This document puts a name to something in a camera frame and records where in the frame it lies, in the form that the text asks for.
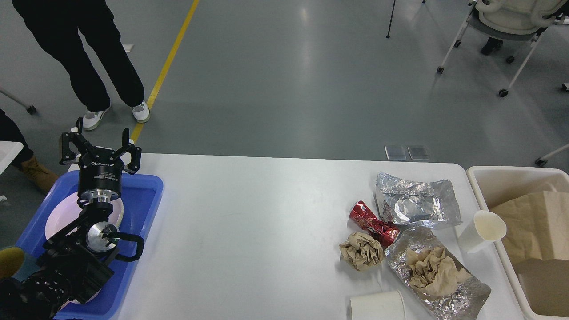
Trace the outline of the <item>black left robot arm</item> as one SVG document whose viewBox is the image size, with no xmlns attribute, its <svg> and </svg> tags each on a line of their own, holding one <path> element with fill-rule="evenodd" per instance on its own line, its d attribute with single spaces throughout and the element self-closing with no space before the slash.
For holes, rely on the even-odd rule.
<svg viewBox="0 0 569 320">
<path fill-rule="evenodd" d="M 122 194 L 122 173 L 140 169 L 141 148 L 122 132 L 118 150 L 93 146 L 83 137 L 83 118 L 61 134 L 60 164 L 79 166 L 78 217 L 48 238 L 39 270 L 19 281 L 1 279 L 3 320 L 51 320 L 72 300 L 85 304 L 110 280 L 114 260 L 131 263 L 144 252 L 144 239 L 110 223 L 112 201 Z"/>
</svg>

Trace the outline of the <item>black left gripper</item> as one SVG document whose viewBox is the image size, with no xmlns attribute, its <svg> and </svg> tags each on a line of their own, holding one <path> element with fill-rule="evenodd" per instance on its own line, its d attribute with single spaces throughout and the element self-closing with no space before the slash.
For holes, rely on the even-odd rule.
<svg viewBox="0 0 569 320">
<path fill-rule="evenodd" d="M 59 164 L 79 165 L 78 196 L 81 200 L 92 200 L 105 194 L 116 200 L 122 194 L 122 172 L 134 175 L 140 169 L 142 150 L 130 140 L 130 130 L 122 131 L 122 146 L 114 152 L 98 154 L 83 136 L 83 117 L 68 133 L 60 136 L 61 157 Z M 130 155 L 130 162 L 124 164 L 122 156 Z"/>
</svg>

